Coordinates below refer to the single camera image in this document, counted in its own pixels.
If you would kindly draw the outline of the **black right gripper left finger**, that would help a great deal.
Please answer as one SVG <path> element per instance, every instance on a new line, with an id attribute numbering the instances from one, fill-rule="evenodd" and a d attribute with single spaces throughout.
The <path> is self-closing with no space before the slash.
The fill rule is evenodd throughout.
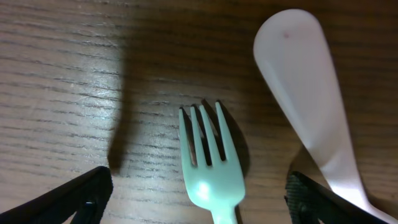
<path id="1" fill-rule="evenodd" d="M 111 171 L 98 166 L 1 214 L 1 223 L 99 223 L 113 192 Z"/>

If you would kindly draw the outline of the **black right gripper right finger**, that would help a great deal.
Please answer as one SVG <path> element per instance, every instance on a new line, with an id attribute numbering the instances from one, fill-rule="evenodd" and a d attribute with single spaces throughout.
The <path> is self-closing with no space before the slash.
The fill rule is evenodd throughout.
<path id="1" fill-rule="evenodd" d="M 290 173 L 285 189 L 293 224 L 387 224 L 300 172 Z"/>

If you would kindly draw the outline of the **pale green plastic fork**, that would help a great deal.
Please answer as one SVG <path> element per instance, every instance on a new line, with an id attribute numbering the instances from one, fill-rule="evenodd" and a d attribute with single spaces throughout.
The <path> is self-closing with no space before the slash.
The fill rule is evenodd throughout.
<path id="1" fill-rule="evenodd" d="M 211 129 L 208 113 L 203 105 L 199 106 L 204 125 L 204 134 L 208 141 L 212 165 L 207 165 L 204 147 L 199 133 L 197 113 L 191 110 L 193 145 L 196 164 L 192 163 L 187 123 L 184 121 L 184 109 L 179 109 L 179 139 L 183 179 L 187 194 L 196 206 L 209 210 L 215 224 L 237 224 L 235 208 L 243 200 L 246 189 L 238 154 L 219 101 L 215 103 L 216 115 L 220 127 L 220 137 L 226 154 L 222 161 Z"/>

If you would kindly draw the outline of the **white plastic spoon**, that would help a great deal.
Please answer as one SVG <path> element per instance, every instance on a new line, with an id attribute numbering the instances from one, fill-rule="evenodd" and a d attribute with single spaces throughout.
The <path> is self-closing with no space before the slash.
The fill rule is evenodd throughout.
<path id="1" fill-rule="evenodd" d="M 368 200 L 356 165 L 341 91 L 322 27 L 301 9 L 280 11 L 258 30 L 254 59 L 332 191 L 387 223 Z"/>

